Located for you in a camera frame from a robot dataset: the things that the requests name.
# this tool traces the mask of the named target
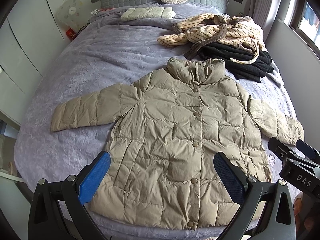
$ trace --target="bed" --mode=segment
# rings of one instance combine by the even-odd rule
[[[65,48],[43,78],[28,108],[14,149],[17,169],[32,191],[40,178],[52,182],[77,174],[103,149],[114,125],[52,133],[51,117],[58,104],[118,82],[130,84],[152,70],[163,68],[170,57],[184,58],[190,44],[167,48],[157,43],[156,38],[172,34],[172,24],[181,19],[203,12],[225,12],[223,8],[218,10],[206,4],[160,5],[154,1],[146,2],[140,6],[171,6],[177,15],[173,19],[124,22],[120,20],[121,15],[133,5],[100,12]],[[234,78],[228,71],[226,75]],[[254,98],[264,99],[274,108],[296,118],[285,88],[272,78],[264,77],[260,84],[243,79],[237,82]],[[268,149],[267,142],[268,139],[263,137],[265,149]],[[275,182],[279,179],[281,163],[269,150],[267,154]],[[291,185],[289,189],[292,197],[297,195],[297,189]],[[70,218],[64,205],[62,211],[66,218]],[[196,231],[148,228],[125,225],[94,212],[90,215],[103,233],[123,239],[207,239],[218,236],[223,230],[222,227],[199,228]]]

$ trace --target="striped fleece garment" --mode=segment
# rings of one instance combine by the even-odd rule
[[[225,18],[203,13],[174,24],[172,28],[178,34],[164,35],[157,41],[167,47],[184,45],[189,41],[194,43],[185,54],[187,59],[192,59],[200,48],[212,42],[250,48],[254,54],[252,60],[230,59],[240,64],[252,64],[259,56],[259,49],[266,50],[261,27],[248,16]]]

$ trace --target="white cabinet door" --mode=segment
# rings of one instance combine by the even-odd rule
[[[63,39],[46,0],[19,0],[8,16],[21,48],[44,76],[68,44]]]
[[[42,76],[24,54],[7,20],[0,29],[0,66],[31,100]]]
[[[28,109],[30,99],[0,68],[1,112],[20,125]]]

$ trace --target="gray curtain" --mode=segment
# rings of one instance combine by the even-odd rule
[[[264,41],[276,19],[280,2],[281,0],[247,0],[244,7],[244,15],[252,17],[261,26]]]

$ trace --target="silver bolt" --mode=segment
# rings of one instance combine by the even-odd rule
[[[249,178],[248,178],[248,180],[250,181],[250,182],[256,182],[257,181],[257,178],[255,177],[255,176],[249,176]]]
[[[45,179],[39,179],[38,184],[43,185],[45,183]]]
[[[286,184],[286,182],[285,182],[284,179],[280,179],[280,180],[279,180],[279,183],[280,183],[282,186],[284,186],[284,185]]]
[[[76,176],[75,175],[69,175],[67,178],[68,181],[75,181],[76,180]]]

